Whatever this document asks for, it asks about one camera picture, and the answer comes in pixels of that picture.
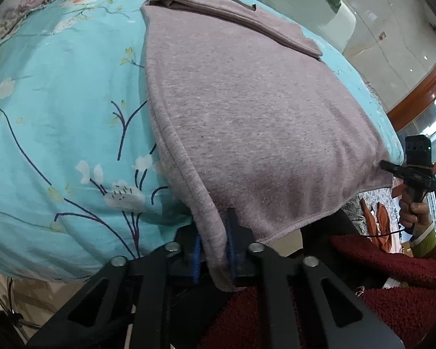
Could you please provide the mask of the person's right hand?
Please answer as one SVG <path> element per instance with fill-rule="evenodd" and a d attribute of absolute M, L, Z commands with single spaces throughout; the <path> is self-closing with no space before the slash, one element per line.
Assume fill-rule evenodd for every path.
<path fill-rule="evenodd" d="M 403 191 L 399 206 L 399 223 L 414 239 L 426 232 L 429 227 L 434 227 L 428 204 L 425 201 L 414 202 L 408 188 Z"/>

